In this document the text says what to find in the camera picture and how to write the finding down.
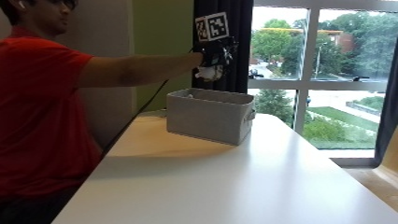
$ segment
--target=lamp post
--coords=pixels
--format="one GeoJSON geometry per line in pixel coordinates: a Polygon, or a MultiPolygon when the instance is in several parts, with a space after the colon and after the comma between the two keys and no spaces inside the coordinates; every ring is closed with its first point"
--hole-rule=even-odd
{"type": "Polygon", "coordinates": [[[320,61],[321,61],[321,50],[322,47],[326,45],[328,43],[321,44],[320,46],[320,50],[318,50],[318,55],[316,57],[316,68],[314,68],[314,78],[318,76],[318,72],[320,72],[320,61]]]}

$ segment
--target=glass pane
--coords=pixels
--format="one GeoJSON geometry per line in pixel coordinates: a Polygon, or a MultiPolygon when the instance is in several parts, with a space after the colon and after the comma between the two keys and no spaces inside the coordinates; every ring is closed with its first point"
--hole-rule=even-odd
{"type": "Polygon", "coordinates": [[[254,7],[250,79],[298,79],[308,27],[306,8],[254,7]]]}
{"type": "Polygon", "coordinates": [[[256,112],[277,116],[292,127],[296,91],[249,89],[248,93],[256,97],[256,112]]]}
{"type": "Polygon", "coordinates": [[[302,136],[318,149],[374,149],[385,94],[310,91],[302,136]]]}
{"type": "Polygon", "coordinates": [[[397,35],[397,13],[322,9],[313,78],[388,81],[397,35]]]}

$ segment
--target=gray fabric bin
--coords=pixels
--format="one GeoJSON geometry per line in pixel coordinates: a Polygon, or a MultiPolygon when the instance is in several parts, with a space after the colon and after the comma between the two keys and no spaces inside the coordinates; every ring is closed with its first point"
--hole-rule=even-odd
{"type": "Polygon", "coordinates": [[[238,145],[256,117],[254,96],[187,89],[167,95],[167,131],[238,145]]]}

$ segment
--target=white table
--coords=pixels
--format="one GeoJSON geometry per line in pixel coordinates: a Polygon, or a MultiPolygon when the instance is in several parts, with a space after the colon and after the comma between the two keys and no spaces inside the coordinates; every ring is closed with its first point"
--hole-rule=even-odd
{"type": "Polygon", "coordinates": [[[397,224],[398,214],[274,116],[238,147],[139,118],[56,224],[397,224]]]}

